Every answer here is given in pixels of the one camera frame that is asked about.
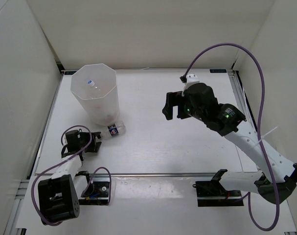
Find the black label plastic bottle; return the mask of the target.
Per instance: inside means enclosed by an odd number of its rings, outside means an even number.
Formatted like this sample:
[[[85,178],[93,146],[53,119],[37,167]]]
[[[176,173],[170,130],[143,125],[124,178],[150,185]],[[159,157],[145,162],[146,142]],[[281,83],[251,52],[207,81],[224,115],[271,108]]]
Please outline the black label plastic bottle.
[[[100,136],[103,139],[110,139],[113,137],[123,135],[123,134],[125,134],[125,132],[126,132],[126,126],[125,126],[124,122],[116,121],[115,123],[113,123],[109,126],[103,127],[101,130]]]

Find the clear unlabelled plastic bottle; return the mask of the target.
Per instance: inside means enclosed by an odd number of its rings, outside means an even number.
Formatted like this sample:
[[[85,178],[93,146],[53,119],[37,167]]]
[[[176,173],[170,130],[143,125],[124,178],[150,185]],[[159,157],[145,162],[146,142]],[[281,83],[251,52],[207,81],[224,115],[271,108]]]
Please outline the clear unlabelled plastic bottle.
[[[89,91],[94,91],[94,92],[100,92],[101,91],[100,87],[93,80],[89,80],[87,82],[87,87],[88,87]]]

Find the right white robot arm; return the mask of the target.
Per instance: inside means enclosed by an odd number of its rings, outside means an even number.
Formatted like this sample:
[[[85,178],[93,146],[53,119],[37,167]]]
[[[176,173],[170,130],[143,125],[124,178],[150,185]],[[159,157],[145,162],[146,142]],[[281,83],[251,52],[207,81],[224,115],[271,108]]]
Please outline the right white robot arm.
[[[258,171],[230,172],[220,169],[209,181],[198,181],[196,188],[204,197],[227,196],[229,191],[249,191],[275,203],[274,190],[278,190],[282,203],[297,186],[297,163],[286,159],[266,141],[260,141],[257,132],[245,115],[232,104],[219,103],[213,89],[201,83],[194,74],[184,79],[184,89],[168,92],[162,113],[167,120],[178,108],[179,119],[195,118],[207,128],[235,144],[257,166]]]

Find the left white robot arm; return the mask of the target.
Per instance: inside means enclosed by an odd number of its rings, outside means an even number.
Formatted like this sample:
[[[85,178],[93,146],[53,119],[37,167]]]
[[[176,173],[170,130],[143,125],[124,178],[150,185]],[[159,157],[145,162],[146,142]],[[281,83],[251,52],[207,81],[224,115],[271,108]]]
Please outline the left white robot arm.
[[[50,178],[38,183],[39,211],[44,225],[57,226],[79,216],[80,193],[89,196],[94,191],[94,183],[89,181],[88,172],[79,173],[79,169],[85,153],[98,152],[100,138],[100,132],[89,133],[81,129],[62,135],[61,157],[65,163],[58,166]]]

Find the white octagonal plastic bin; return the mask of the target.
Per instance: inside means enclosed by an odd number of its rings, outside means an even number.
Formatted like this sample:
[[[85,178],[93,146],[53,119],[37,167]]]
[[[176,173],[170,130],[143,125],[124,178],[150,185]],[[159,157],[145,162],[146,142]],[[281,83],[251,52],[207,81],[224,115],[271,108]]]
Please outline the white octagonal plastic bin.
[[[89,80],[101,91],[89,91]],[[95,124],[108,126],[117,120],[119,101],[114,69],[105,64],[85,65],[72,75],[70,91]]]

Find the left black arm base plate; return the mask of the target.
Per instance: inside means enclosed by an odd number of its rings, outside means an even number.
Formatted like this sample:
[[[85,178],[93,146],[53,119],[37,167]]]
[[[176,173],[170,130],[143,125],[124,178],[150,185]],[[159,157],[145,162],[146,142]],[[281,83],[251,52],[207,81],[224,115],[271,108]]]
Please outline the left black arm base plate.
[[[111,177],[94,177],[79,204],[85,206],[108,206],[111,200]]]

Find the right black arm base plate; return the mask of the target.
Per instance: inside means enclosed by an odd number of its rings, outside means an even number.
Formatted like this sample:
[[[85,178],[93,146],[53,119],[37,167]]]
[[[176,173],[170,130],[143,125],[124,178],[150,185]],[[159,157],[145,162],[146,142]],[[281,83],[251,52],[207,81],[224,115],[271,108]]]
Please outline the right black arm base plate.
[[[192,187],[196,190],[198,207],[241,207],[244,205],[241,191],[227,191],[216,181],[196,181]]]

